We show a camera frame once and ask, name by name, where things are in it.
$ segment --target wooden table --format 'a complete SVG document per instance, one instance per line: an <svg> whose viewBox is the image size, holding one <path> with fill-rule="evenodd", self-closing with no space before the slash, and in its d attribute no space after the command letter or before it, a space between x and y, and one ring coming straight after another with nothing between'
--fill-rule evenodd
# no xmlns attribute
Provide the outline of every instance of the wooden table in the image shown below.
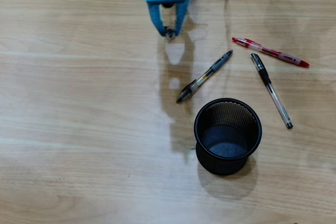
<svg viewBox="0 0 336 224"><path fill-rule="evenodd" d="M1 224L336 223L336 0L193 0L170 43L145 0L0 5ZM232 36L311 64L260 55L292 131ZM263 126L257 152L228 177L193 150L197 112L223 97Z"/></svg>

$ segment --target ballpoint pen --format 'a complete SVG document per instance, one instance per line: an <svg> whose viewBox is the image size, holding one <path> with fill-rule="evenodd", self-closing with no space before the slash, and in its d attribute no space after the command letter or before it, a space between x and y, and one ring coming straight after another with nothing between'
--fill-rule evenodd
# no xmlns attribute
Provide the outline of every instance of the ballpoint pen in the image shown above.
<svg viewBox="0 0 336 224"><path fill-rule="evenodd" d="M191 97L211 75L217 72L229 60L232 53L233 50L224 54L202 76L188 84L177 97L176 103L181 103Z"/></svg>
<svg viewBox="0 0 336 224"><path fill-rule="evenodd" d="M278 108L278 110L279 110L279 112L282 116L282 119L284 120L287 128L288 129L293 128L293 124L292 124L284 106L282 106L282 104L281 104L281 102L278 98L278 95L276 94L275 89L273 88L271 80L268 77L268 73L266 71L266 68L265 68L264 64L262 63L261 59L259 58L259 56L257 54L251 54L251 57L252 57L252 60L253 60L254 64L256 65L256 68L259 72L259 75L260 75L261 79L263 80L265 86L267 87L269 93L271 94L271 96L274 100L274 103L277 106L277 108Z"/></svg>
<svg viewBox="0 0 336 224"><path fill-rule="evenodd" d="M250 40L250 39L233 37L232 40L235 43L240 44L244 47L247 47L247 48L259 51L259 52L264 52L268 55L272 55L272 56L274 56L274 57L276 57L280 60L283 60L285 62L289 62L289 63L295 64L295 65L298 65L300 67L309 68L309 64L307 62L301 60L301 59L295 58L294 56L285 54L283 52L277 52L277 51L274 51L272 49L268 49L268 48L262 46L261 44L258 44L256 42Z"/></svg>

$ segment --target red pen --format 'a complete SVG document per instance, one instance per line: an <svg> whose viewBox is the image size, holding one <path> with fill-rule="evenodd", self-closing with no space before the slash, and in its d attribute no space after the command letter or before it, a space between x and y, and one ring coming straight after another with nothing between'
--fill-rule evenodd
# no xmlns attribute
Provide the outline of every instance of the red pen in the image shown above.
<svg viewBox="0 0 336 224"><path fill-rule="evenodd" d="M261 44L258 44L250 39L243 39L243 38L235 38L233 37L232 40L237 43L237 44L240 44L244 47L247 47L247 48L250 48L250 49L253 49L253 50L256 50L256 51L259 51L259 52L264 52L268 55L272 55L280 60L283 60L283 61L286 61L286 62L289 62L289 63L292 63L292 64L295 64L295 65L298 65L300 67L304 67L304 68L309 68L309 64L301 59L298 59L298 58L295 58L294 56L292 55L288 55L288 54L285 54L283 52L277 52L277 51L274 51L272 49L268 49L266 47L263 47Z"/></svg>

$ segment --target mesh cup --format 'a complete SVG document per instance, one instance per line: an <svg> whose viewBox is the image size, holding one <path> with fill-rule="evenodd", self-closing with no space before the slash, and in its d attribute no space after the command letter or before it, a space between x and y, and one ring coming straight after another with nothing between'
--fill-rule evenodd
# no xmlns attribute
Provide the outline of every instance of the mesh cup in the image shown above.
<svg viewBox="0 0 336 224"><path fill-rule="evenodd" d="M257 149L261 132L257 114L245 103L230 98L212 101L195 120L197 158L211 173L236 173Z"/></svg>

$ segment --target pen tip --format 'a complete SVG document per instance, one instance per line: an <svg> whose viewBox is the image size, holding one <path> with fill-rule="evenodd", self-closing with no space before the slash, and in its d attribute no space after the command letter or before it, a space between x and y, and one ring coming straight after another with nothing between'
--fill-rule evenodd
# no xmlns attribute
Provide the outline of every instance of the pen tip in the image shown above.
<svg viewBox="0 0 336 224"><path fill-rule="evenodd" d="M231 56L231 54L233 53L233 50L230 50L229 52L227 52L226 54Z"/></svg>
<svg viewBox="0 0 336 224"><path fill-rule="evenodd" d="M293 128L292 123L287 123L286 126L287 126L288 129L292 129Z"/></svg>
<svg viewBox="0 0 336 224"><path fill-rule="evenodd" d="M299 66L300 66L300 67L304 67L304 68L309 68L310 65L309 65L307 62L305 62L305 61L302 60L302 61L300 62L300 64L299 64Z"/></svg>

